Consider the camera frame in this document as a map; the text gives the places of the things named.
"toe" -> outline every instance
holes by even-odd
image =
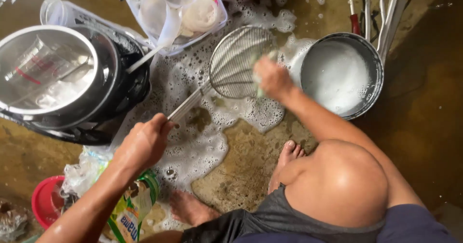
[[[294,148],[296,147],[296,143],[293,140],[289,140],[285,143],[285,146],[283,148],[283,152],[286,152],[287,154],[290,154],[293,152]]]
[[[293,151],[293,155],[295,157],[298,157],[299,153],[300,153],[300,145],[296,145],[296,148],[294,148],[294,151]]]

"concrete floor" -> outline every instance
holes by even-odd
[[[39,24],[42,1],[5,3],[0,8],[0,38]],[[140,31],[126,3],[69,1]],[[359,1],[356,0],[357,12],[361,9]],[[454,5],[428,12],[429,5],[448,2]],[[463,21],[461,16],[459,21],[454,21],[455,11],[462,8],[457,2],[413,0],[410,3],[393,42],[384,91],[375,107],[354,121],[391,157],[431,210],[446,201],[463,207],[463,198],[459,196],[463,191],[460,175],[463,165],[457,144],[458,138],[462,138],[459,130],[463,112],[460,105],[463,93],[458,84],[462,83],[458,70],[462,65],[459,54],[463,46],[457,40],[461,40]],[[378,0],[372,0],[372,9],[378,9],[377,3]],[[275,12],[279,10],[276,5],[273,8]],[[294,30],[297,38],[318,39],[328,33],[350,31],[347,0],[326,0],[323,6],[316,0],[309,3],[289,0],[283,8],[293,10],[297,16]],[[287,34],[279,37],[284,43]],[[0,197],[30,208],[35,186],[44,178],[62,174],[65,164],[77,163],[81,147],[37,135],[3,119],[0,125]],[[256,208],[286,140],[301,142],[308,151],[315,145],[310,132],[290,113],[265,134],[258,133],[244,121],[226,129],[225,134],[230,148],[227,157],[210,174],[192,184],[201,200],[221,212]],[[155,220],[162,219],[161,212],[153,211]]]

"stainless steel pot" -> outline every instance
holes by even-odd
[[[85,78],[85,82],[80,82],[82,85],[76,87],[69,99],[47,108],[38,105],[37,96],[50,86],[38,87],[42,84],[40,81],[32,78],[27,72],[18,71],[20,60],[23,58],[29,60],[34,58],[36,54],[40,54],[40,48],[37,49],[33,45],[37,39],[40,39],[43,46],[52,47],[51,50],[57,53],[64,52],[55,57],[62,57],[63,54],[71,53],[72,56],[64,59],[74,60],[75,55],[78,56],[78,59],[87,58],[84,62],[78,62],[84,66],[79,67],[78,70],[73,70],[62,79],[57,79],[58,81],[73,83],[73,81]],[[69,52],[63,51],[62,47],[69,48]],[[49,70],[50,67],[43,67],[44,63],[41,58],[34,59],[39,61],[38,68],[44,69],[44,71]],[[18,73],[15,76],[17,81],[11,81],[11,78],[7,77],[8,74],[11,75],[11,72]],[[0,110],[8,110],[11,113],[25,116],[57,114],[81,98],[93,85],[98,85],[95,80],[101,76],[102,69],[95,48],[82,34],[70,28],[53,25],[33,26],[17,31],[0,41]],[[33,90],[33,92],[26,92],[25,95],[24,91],[29,90]]]
[[[329,34],[312,45],[300,71],[304,93],[346,120],[373,106],[383,79],[383,64],[373,45],[346,32]]]

